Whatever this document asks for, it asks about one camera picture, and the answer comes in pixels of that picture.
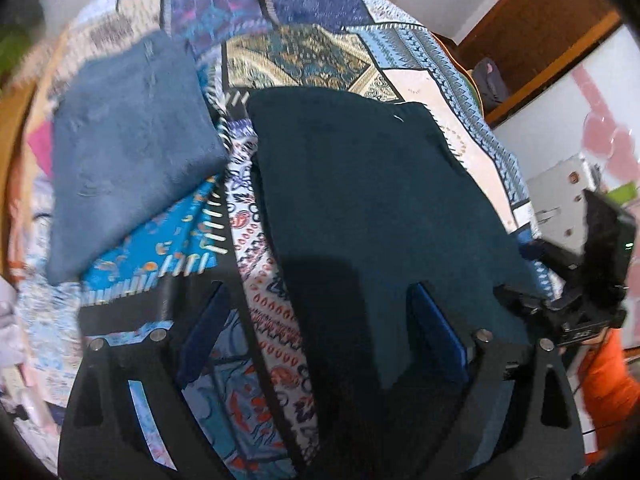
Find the pink fabric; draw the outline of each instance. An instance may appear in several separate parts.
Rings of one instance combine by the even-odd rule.
[[[31,146],[33,155],[36,156],[38,166],[51,178],[51,121],[44,121],[29,136],[27,142]]]

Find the blue folded cloth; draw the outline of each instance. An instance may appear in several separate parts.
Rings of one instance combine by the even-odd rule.
[[[157,31],[87,62],[55,113],[52,161],[55,285],[224,170],[193,54]]]

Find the patterned quilt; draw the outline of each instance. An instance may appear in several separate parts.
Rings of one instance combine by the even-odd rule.
[[[54,196],[27,140],[52,118],[58,99],[85,61],[120,52],[158,28],[192,49],[203,94],[226,112],[228,124],[221,128],[233,149],[224,185],[217,184],[221,176],[212,176],[96,260],[79,282],[50,286],[44,265]],[[21,202],[11,234],[11,264],[19,282],[17,313],[28,348],[22,373],[51,414],[47,424],[15,420],[53,472],[60,425],[85,343],[76,324],[79,309],[149,290],[164,274],[188,275],[215,267],[226,252],[216,226],[227,218],[246,305],[280,403],[277,409],[290,425],[303,460],[314,455],[317,420],[300,332],[266,243],[250,181],[250,159],[259,140],[250,120],[234,112],[251,89],[304,85],[384,102],[424,104],[505,230],[520,240],[538,234],[517,161],[485,123],[468,82],[428,29],[389,1],[94,0],[59,38],[40,82],[25,126],[18,174]],[[216,210],[222,206],[216,201],[218,193],[225,193],[226,214]],[[532,264],[531,271],[541,290],[551,294],[546,270]],[[158,326],[104,336],[110,344],[132,344]],[[168,328],[170,322],[162,326]],[[236,478],[293,478],[296,466],[265,405],[243,330],[232,311],[209,363],[185,387],[184,397]],[[131,384],[130,390],[154,459],[172,467],[142,385]],[[4,388],[2,402],[15,407],[9,388]]]

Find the orange fabric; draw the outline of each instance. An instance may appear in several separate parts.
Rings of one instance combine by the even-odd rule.
[[[595,461],[615,442],[624,420],[640,400],[640,384],[626,369],[620,330],[609,330],[600,351],[587,354],[578,369],[578,378],[584,405],[596,428],[599,451],[587,456],[588,461]]]
[[[604,451],[594,451],[593,453],[587,453],[587,465],[595,464],[604,456]]]

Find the bolt head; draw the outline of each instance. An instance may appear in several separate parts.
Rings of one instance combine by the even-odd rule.
[[[155,330],[151,331],[151,334],[149,334],[149,339],[151,339],[151,341],[162,341],[162,339],[164,339],[166,337],[166,330],[164,328],[156,328]]]
[[[551,339],[542,338],[540,340],[540,348],[542,348],[545,352],[551,352],[556,346],[554,345]]]
[[[89,343],[89,348],[93,351],[98,351],[103,346],[104,346],[104,339],[102,339],[101,337],[96,338]]]
[[[478,341],[482,341],[483,343],[488,343],[493,338],[494,338],[494,335],[485,328],[481,328],[476,332],[476,339],[478,339]]]

